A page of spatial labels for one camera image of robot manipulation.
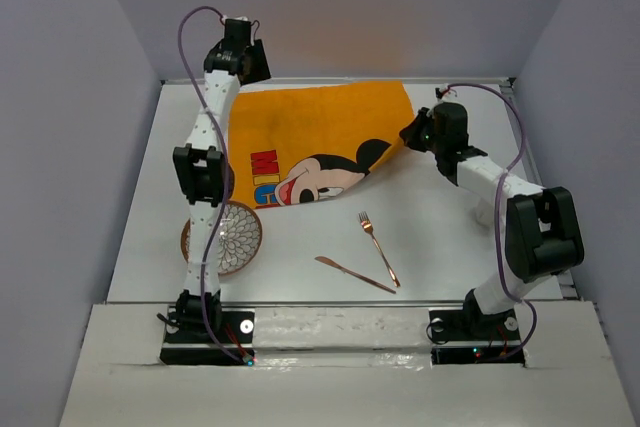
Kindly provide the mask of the orange cartoon mouse cloth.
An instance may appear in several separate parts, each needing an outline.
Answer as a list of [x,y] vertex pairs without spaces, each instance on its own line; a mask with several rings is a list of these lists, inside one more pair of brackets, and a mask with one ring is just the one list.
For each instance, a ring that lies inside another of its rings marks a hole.
[[228,131],[232,198],[265,209],[336,197],[397,153],[413,117],[399,81],[241,93]]

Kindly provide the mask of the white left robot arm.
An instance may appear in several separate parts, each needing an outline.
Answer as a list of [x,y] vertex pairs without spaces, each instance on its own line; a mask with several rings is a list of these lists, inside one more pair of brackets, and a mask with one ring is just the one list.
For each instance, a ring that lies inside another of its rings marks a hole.
[[175,319],[195,339],[209,342],[221,330],[221,285],[215,253],[233,172],[227,148],[231,107],[240,88],[268,80],[264,46],[254,37],[255,21],[222,15],[222,38],[203,61],[204,82],[196,80],[186,58],[178,27],[178,50],[199,101],[194,126],[185,143],[176,147],[172,161],[182,194],[189,206],[188,272],[176,302]]

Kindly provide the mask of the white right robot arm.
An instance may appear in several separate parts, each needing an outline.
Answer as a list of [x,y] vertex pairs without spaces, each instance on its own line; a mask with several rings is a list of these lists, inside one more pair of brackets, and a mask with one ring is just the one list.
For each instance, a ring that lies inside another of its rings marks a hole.
[[470,145],[462,105],[420,109],[400,137],[409,149],[432,153],[440,174],[476,194],[491,216],[498,270],[465,297],[457,325],[468,337],[486,337],[537,285],[583,262],[571,193],[528,182]]

